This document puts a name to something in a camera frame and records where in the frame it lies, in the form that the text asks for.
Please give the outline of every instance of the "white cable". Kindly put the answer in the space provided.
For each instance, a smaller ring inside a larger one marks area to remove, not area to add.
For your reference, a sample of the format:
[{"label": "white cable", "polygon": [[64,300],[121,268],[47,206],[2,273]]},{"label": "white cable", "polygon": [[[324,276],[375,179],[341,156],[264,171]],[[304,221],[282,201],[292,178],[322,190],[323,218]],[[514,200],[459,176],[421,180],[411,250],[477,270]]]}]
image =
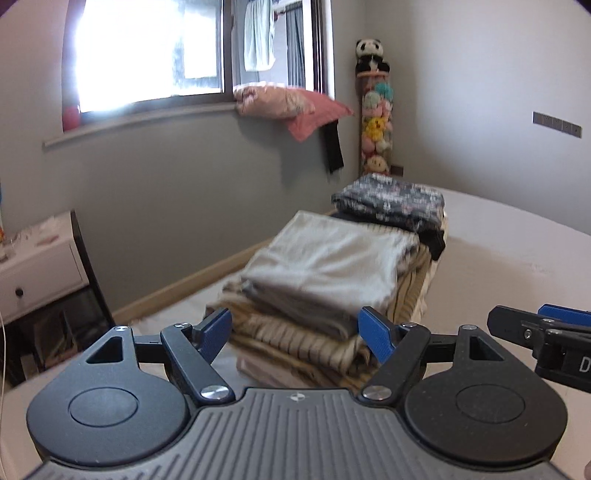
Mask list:
[{"label": "white cable", "polygon": [[6,330],[4,329],[4,319],[2,312],[0,312],[0,325],[2,326],[2,337],[4,338],[4,360],[2,361],[2,392],[0,393],[0,470],[2,470],[2,478],[8,480],[4,465],[2,464],[2,407],[4,406],[4,382],[6,380]]}]

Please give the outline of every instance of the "pink plush toy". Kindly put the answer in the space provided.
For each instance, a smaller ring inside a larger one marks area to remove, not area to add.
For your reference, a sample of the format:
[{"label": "pink plush toy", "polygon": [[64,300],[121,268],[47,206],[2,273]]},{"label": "pink plush toy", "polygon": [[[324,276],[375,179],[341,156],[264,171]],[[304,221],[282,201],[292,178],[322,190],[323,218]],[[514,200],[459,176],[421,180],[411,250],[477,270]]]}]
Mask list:
[{"label": "pink plush toy", "polygon": [[367,135],[361,135],[361,150],[365,153],[371,153],[375,149],[375,144]]}]

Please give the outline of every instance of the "metal bolt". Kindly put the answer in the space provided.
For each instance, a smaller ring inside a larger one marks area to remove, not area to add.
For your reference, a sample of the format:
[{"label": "metal bolt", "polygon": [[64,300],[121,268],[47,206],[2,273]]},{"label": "metal bolt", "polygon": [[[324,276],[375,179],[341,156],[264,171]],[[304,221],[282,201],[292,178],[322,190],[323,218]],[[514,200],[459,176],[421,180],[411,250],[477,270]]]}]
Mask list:
[{"label": "metal bolt", "polygon": [[208,400],[222,400],[229,394],[230,389],[224,385],[209,385],[201,390],[201,396]]},{"label": "metal bolt", "polygon": [[383,385],[372,385],[363,390],[363,396],[368,400],[382,401],[390,398],[392,390]]}]

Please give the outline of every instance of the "round black disc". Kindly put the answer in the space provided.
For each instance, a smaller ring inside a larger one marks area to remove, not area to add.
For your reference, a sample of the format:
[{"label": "round black disc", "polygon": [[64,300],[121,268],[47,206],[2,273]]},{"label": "round black disc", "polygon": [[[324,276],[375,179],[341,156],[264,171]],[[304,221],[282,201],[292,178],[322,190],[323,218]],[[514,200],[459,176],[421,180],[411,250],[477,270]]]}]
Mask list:
[{"label": "round black disc", "polygon": [[126,369],[80,362],[33,399],[27,426],[43,457],[106,467],[159,451],[178,436],[188,416],[179,390],[137,364]]},{"label": "round black disc", "polygon": [[496,364],[474,362],[415,385],[404,405],[414,433],[470,465],[503,467],[551,455],[566,428],[562,399],[527,367]]}]

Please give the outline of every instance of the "stack of folded clothes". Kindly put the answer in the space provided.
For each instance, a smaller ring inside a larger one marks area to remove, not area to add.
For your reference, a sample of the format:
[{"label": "stack of folded clothes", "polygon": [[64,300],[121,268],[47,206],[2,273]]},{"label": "stack of folded clothes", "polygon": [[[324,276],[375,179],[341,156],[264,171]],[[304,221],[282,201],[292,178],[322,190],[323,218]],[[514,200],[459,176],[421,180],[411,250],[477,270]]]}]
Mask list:
[{"label": "stack of folded clothes", "polygon": [[336,218],[371,222],[415,232],[434,261],[445,249],[444,200],[438,190],[372,173],[332,196]]},{"label": "stack of folded clothes", "polygon": [[357,332],[359,310],[420,320],[430,274],[416,233],[298,212],[207,313],[231,310],[237,366],[256,380],[357,391],[377,368]]}]

